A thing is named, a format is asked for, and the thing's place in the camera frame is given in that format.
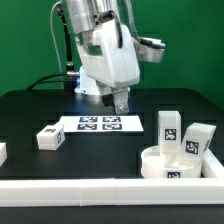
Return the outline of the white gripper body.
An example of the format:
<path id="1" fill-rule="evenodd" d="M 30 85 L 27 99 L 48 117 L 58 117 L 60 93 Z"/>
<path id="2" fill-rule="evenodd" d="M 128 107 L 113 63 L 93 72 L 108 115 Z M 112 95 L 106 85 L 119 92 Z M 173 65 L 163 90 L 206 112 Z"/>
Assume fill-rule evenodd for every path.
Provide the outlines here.
<path id="1" fill-rule="evenodd" d="M 121 26 L 123 46 L 118 47 L 115 21 L 103 23 L 92 33 L 92 47 L 100 47 L 101 55 L 90 55 L 89 46 L 75 38 L 86 74 L 112 88 L 128 87 L 139 82 L 140 70 L 129 29 Z"/>

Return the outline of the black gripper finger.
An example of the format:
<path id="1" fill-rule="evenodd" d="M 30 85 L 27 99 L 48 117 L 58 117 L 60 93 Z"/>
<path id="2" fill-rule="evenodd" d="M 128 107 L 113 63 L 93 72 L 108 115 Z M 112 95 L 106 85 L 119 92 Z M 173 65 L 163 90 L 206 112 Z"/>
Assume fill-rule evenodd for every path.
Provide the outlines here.
<path id="1" fill-rule="evenodd" d="M 113 103 L 115 108 L 115 113 L 117 115 L 126 115 L 129 113 L 129 106 L 128 106 L 128 88 L 113 88 Z"/>
<path id="2" fill-rule="evenodd" d="M 98 83 L 97 87 L 99 89 L 102 103 L 104 106 L 112 106 L 113 105 L 113 94 L 111 88 L 108 85 L 103 83 Z"/>

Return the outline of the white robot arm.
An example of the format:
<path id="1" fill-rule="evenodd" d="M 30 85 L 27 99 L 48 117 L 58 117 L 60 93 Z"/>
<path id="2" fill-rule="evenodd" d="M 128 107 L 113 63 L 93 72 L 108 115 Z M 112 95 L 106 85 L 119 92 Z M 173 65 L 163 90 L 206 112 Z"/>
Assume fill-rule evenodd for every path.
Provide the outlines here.
<path id="1" fill-rule="evenodd" d="M 128 114 L 128 88 L 139 82 L 140 71 L 117 0 L 62 0 L 61 4 L 85 73 L 96 82 L 103 100 L 112 95 L 117 115 Z"/>

